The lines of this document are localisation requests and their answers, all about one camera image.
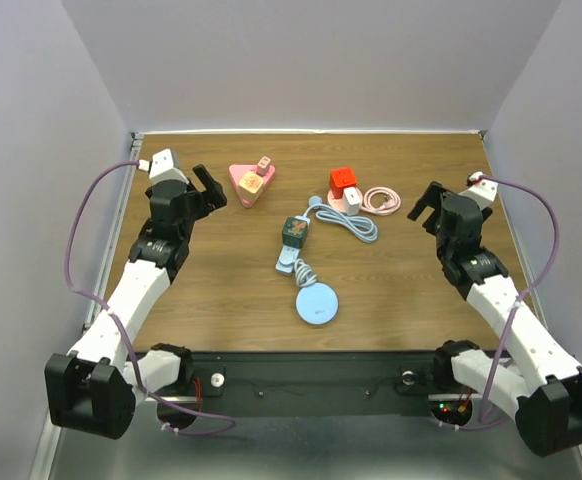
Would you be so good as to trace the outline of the pink triangular socket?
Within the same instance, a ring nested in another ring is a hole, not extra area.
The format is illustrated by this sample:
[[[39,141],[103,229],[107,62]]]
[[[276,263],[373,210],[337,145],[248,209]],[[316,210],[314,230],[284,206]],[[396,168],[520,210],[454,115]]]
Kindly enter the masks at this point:
[[[232,164],[228,168],[236,194],[245,208],[251,208],[273,180],[276,167],[263,169],[257,164]]]

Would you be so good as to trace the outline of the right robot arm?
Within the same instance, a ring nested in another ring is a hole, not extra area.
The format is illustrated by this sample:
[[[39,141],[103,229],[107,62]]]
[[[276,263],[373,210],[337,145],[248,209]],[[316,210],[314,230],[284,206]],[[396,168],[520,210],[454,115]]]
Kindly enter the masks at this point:
[[[424,229],[436,239],[446,280],[499,337],[493,355],[468,341],[435,352],[434,384],[468,387],[511,418],[525,445],[546,457],[582,444],[582,364],[551,336],[517,291],[508,270],[482,244],[501,181],[480,172],[455,193],[432,182],[408,217],[431,211]]]

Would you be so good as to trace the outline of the blue power strip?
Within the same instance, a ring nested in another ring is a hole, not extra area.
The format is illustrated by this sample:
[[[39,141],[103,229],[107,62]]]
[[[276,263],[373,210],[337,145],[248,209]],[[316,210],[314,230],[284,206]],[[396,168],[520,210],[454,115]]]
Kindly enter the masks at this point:
[[[344,227],[363,243],[374,243],[379,237],[378,227],[373,220],[361,215],[347,216],[332,208],[330,205],[325,204],[318,196],[312,196],[309,199],[305,212],[302,215],[295,216],[308,217],[311,225],[310,214],[312,212],[315,213],[317,220]],[[293,264],[297,259],[300,259],[302,249],[287,247],[282,243],[282,249],[276,261],[275,270],[285,275],[293,273]]]

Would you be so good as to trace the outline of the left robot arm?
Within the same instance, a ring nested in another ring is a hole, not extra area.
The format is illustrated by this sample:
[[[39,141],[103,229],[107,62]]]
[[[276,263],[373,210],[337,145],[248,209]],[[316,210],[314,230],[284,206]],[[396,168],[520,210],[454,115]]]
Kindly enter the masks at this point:
[[[100,312],[69,351],[53,354],[44,368],[52,424],[110,439],[127,431],[136,407],[157,400],[158,390],[181,394],[201,387],[189,349],[159,343],[138,356],[133,341],[187,259],[195,223],[227,204],[221,184],[202,164],[193,168],[199,186],[177,167],[158,173],[155,163],[136,165],[149,173],[149,216],[120,281],[108,300],[69,287]]]

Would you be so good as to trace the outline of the dark green charger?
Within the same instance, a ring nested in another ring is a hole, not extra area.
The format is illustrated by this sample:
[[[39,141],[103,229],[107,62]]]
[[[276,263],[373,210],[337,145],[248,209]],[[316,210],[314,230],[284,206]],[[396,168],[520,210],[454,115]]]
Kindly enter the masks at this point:
[[[310,219],[306,216],[288,217],[281,231],[283,245],[302,249],[308,237],[309,227]]]

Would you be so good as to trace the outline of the blue round socket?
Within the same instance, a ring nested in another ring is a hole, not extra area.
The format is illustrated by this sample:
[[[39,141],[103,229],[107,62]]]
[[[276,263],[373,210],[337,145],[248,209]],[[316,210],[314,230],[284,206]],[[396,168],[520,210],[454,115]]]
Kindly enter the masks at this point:
[[[313,268],[302,259],[294,262],[293,276],[298,288],[295,307],[299,317],[311,326],[331,322],[339,309],[336,292],[322,283]]]

